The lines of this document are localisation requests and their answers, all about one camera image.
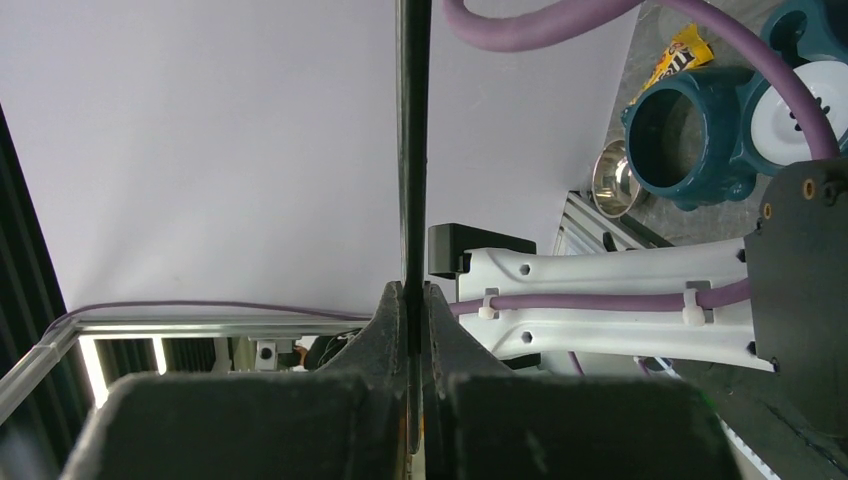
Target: stainless steel bowl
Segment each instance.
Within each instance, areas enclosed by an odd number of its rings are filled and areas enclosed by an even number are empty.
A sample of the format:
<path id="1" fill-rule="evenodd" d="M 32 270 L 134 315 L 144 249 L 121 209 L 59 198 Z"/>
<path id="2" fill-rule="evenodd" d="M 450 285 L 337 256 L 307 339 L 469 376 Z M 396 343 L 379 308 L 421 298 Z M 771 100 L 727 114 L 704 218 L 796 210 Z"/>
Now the stainless steel bowl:
<path id="1" fill-rule="evenodd" d="M 624 140 L 615 140 L 604 147 L 592 172 L 592 197 L 608 218 L 624 215 L 647 195 L 630 171 L 624 145 Z"/>

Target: black curtain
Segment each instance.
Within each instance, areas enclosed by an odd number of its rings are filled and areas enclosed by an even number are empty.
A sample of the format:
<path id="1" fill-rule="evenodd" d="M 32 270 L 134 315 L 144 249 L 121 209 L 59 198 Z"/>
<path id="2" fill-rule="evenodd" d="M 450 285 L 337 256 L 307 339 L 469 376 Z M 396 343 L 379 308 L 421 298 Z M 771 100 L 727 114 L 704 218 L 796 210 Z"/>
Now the black curtain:
<path id="1" fill-rule="evenodd" d="M 5 374 L 65 306 L 2 107 L 0 121 L 0 370 Z M 0 456 L 0 467 L 12 478 L 22 475 L 18 467 L 25 462 L 38 462 L 32 468 L 47 477 L 64 465 L 92 404 L 82 365 L 74 347 L 0 427 L 0 446 L 27 452 Z"/>
<path id="2" fill-rule="evenodd" d="M 130 373 L 156 371 L 151 340 L 96 340 L 94 345 L 106 385 Z"/>
<path id="3" fill-rule="evenodd" d="M 211 338 L 166 338 L 162 343 L 169 372 L 210 372 L 215 365 Z"/>

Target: yellow chip bag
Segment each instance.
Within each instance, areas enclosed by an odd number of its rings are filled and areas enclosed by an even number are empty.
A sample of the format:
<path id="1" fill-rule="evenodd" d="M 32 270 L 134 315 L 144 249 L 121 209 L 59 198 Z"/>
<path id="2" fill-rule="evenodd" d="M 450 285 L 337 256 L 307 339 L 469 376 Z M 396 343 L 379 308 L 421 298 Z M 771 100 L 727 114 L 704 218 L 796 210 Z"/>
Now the yellow chip bag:
<path id="1" fill-rule="evenodd" d="M 704 65 L 713 58 L 715 57 L 713 56 L 713 51 L 710 50 L 710 46 L 698 36 L 698 27 L 694 23 L 689 24 L 689 26 L 672 37 L 671 45 L 663 52 L 660 61 L 654 67 L 654 73 L 651 74 L 651 78 L 645 82 L 645 85 L 642 86 L 639 93 L 630 102 L 630 105 L 636 103 L 636 100 L 639 99 L 639 96 L 645 90 L 663 78 L 670 77 L 683 70 Z"/>

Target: metal frame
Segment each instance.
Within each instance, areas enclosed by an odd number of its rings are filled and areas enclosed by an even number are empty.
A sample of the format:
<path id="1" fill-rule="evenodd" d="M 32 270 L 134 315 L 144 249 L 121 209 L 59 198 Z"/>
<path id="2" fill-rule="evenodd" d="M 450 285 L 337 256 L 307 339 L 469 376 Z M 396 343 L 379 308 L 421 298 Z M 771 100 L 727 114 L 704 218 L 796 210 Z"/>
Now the metal frame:
<path id="1" fill-rule="evenodd" d="M 49 331 L 0 379 L 0 424 L 15 411 L 81 337 L 209 338 L 300 337 L 327 335 L 360 328 L 365 321 L 335 320 L 309 315 L 273 316 L 146 316 L 106 320 L 81 316 Z"/>
<path id="2" fill-rule="evenodd" d="M 567 255 L 569 251 L 576 253 L 605 252 L 603 234 L 612 235 L 618 250 L 642 250 L 655 246 L 671 246 L 668 242 L 657 239 L 654 242 L 641 238 L 636 232 L 622 224 L 620 220 L 611 221 L 601 215 L 586 199 L 575 192 L 570 192 L 562 212 L 562 222 L 554 245 L 554 255 Z"/>

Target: white backdrop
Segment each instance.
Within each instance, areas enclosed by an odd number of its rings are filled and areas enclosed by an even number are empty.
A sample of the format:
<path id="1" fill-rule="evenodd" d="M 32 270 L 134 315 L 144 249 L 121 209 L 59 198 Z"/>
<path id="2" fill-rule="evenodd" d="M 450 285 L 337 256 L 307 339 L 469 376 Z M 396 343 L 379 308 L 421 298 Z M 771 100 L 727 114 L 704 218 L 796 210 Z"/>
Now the white backdrop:
<path id="1" fill-rule="evenodd" d="M 455 39 L 435 3 L 428 224 L 548 253 L 601 148 L 635 12 L 495 54 Z M 394 38 L 391 0 L 3 2 L 0 102 L 68 308 L 371 311 L 400 274 Z"/>

